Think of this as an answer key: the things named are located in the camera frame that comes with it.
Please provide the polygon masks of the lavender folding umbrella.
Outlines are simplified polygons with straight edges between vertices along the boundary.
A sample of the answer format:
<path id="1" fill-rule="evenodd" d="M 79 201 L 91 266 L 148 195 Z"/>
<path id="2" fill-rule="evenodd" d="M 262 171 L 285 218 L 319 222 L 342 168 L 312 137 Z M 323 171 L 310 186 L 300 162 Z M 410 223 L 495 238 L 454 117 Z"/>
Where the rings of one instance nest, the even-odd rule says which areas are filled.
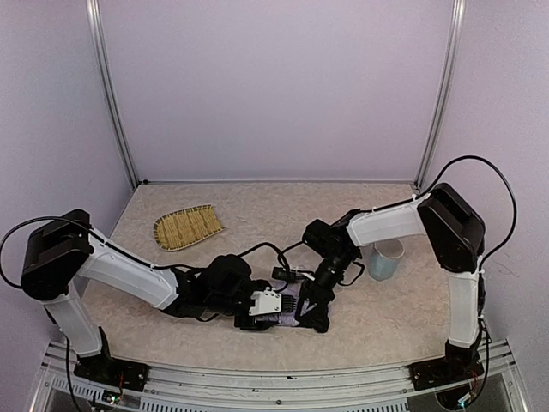
<path id="1" fill-rule="evenodd" d="M 326 333 L 330 326 L 329 304 L 313 303 L 310 299 L 301 300 L 300 285 L 290 284 L 284 295 L 293 297 L 293 309 L 290 312 L 276 313 L 274 321 L 279 326 L 313 329 L 317 333 Z"/>

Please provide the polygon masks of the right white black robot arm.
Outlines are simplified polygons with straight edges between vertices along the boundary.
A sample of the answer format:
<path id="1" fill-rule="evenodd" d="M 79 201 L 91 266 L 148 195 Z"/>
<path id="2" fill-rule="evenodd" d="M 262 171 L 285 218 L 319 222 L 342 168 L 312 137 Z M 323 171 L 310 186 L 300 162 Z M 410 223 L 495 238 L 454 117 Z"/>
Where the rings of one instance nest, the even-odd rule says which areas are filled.
<path id="1" fill-rule="evenodd" d="M 485 232 L 479 214 L 448 184 L 379 209 L 352 209 L 331 224 L 316 219 L 305 228 L 302 240 L 322 260 L 300 287 L 295 318 L 305 328 L 326 332 L 334 288 L 362 248 L 423 237 L 448 279 L 450 324 L 444 359 L 463 366 L 475 363 L 486 300 L 481 269 Z"/>

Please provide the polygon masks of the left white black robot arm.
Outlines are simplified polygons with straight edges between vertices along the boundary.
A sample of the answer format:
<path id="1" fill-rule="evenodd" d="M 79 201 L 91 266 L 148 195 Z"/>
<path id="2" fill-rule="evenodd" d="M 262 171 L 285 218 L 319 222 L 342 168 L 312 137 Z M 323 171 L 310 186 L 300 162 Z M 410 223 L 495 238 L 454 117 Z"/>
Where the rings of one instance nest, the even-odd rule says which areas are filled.
<path id="1" fill-rule="evenodd" d="M 89 218 L 82 209 L 40 218 L 42 227 L 28 237 L 21 274 L 22 290 L 43 304 L 81 361 L 110 354 L 105 332 L 75 289 L 77 277 L 130 294 L 174 318 L 212 312 L 255 323 L 282 311 L 282 294 L 252 279 L 251 267 L 239 256 L 218 256 L 205 268 L 153 264 L 104 238 Z"/>

